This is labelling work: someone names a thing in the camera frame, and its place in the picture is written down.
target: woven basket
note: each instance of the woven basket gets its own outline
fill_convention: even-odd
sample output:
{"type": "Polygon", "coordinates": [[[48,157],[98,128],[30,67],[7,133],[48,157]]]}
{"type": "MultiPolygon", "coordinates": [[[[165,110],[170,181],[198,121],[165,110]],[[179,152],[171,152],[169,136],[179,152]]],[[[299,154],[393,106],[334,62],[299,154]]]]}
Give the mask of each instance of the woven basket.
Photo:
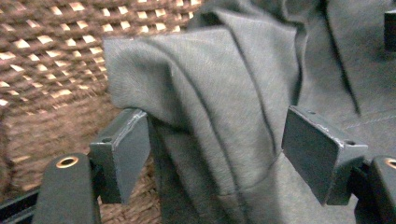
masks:
{"type": "MultiPolygon", "coordinates": [[[[120,112],[106,93],[102,37],[179,32],[201,4],[1,0],[0,200],[39,185],[53,158],[88,152],[120,112]]],[[[152,163],[149,158],[130,205],[101,205],[104,223],[161,221],[152,163]]]]}

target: folded fabric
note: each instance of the folded fabric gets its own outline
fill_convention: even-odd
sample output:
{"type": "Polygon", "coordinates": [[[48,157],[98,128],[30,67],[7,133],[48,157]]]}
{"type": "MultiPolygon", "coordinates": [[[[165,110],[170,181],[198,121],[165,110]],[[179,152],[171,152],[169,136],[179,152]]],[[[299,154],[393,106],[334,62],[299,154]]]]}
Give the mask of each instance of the folded fabric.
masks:
{"type": "Polygon", "coordinates": [[[289,105],[396,156],[391,0],[222,0],[189,30],[106,39],[110,93],[154,118],[164,223],[355,223],[321,207],[282,153],[289,105]]]}

